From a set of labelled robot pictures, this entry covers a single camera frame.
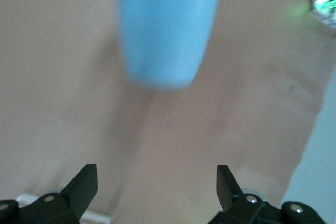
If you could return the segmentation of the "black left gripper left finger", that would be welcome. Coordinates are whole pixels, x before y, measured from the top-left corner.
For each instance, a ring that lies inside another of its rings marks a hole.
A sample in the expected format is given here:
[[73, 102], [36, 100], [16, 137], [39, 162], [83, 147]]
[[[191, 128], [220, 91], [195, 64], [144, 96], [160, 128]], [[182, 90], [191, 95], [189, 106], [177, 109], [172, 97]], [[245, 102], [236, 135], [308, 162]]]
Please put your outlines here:
[[59, 193], [44, 194], [21, 208], [15, 200], [0, 200], [0, 224], [80, 224], [97, 191], [97, 166], [87, 164]]

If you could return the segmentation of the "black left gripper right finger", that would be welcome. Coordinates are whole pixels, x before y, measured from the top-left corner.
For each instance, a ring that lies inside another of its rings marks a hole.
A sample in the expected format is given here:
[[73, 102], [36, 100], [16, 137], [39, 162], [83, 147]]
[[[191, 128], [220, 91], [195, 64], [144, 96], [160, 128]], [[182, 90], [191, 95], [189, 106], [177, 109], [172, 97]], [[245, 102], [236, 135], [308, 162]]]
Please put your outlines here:
[[288, 201], [276, 208], [244, 193], [227, 165], [217, 166], [216, 192], [222, 211], [209, 224], [325, 224], [310, 206]]

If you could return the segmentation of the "light blue cup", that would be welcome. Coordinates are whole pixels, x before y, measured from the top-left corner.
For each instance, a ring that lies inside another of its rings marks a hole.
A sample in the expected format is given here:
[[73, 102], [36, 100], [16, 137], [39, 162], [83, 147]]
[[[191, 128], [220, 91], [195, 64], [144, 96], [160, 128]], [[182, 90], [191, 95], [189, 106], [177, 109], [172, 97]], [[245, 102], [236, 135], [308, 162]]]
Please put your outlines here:
[[211, 35], [219, 0], [118, 0], [127, 78], [159, 90], [191, 85]]

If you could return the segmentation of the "brown table mat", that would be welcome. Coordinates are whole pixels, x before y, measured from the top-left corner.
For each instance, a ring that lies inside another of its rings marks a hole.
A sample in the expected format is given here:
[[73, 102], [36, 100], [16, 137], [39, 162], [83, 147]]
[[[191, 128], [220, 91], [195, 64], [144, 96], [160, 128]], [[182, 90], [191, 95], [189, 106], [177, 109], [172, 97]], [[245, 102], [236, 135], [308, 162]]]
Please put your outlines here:
[[336, 66], [308, 0], [220, 0], [192, 84], [125, 79], [116, 0], [0, 0], [0, 199], [88, 163], [113, 224], [206, 224], [217, 165], [280, 204]]

